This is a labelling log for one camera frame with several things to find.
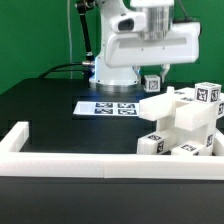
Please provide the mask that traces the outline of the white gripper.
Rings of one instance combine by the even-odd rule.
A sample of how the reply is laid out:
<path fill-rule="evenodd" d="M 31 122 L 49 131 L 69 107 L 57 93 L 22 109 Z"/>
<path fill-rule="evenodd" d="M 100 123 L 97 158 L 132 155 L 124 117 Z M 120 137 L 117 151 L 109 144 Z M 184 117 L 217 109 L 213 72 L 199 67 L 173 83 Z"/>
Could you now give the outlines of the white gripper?
<path fill-rule="evenodd" d="M 162 65 L 161 81 L 169 64 L 195 62 L 199 56 L 199 22 L 172 22 L 174 0 L 108 0 L 103 6 L 105 62 L 110 67 L 133 66 L 142 85 L 140 66 Z"/>

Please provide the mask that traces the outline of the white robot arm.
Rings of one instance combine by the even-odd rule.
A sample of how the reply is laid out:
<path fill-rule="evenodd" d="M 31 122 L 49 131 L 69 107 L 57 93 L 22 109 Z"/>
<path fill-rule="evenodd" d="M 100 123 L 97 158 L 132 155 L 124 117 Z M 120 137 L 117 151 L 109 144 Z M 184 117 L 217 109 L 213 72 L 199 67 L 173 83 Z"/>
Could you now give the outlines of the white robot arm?
<path fill-rule="evenodd" d="M 143 66 L 162 67 L 192 63 L 199 57 L 201 25 L 189 17 L 173 20 L 175 0 L 78 0 L 87 53 L 94 66 L 89 83 L 94 87 L 129 88 L 139 84 Z M 101 48 L 92 53 L 85 14 L 100 10 Z"/>

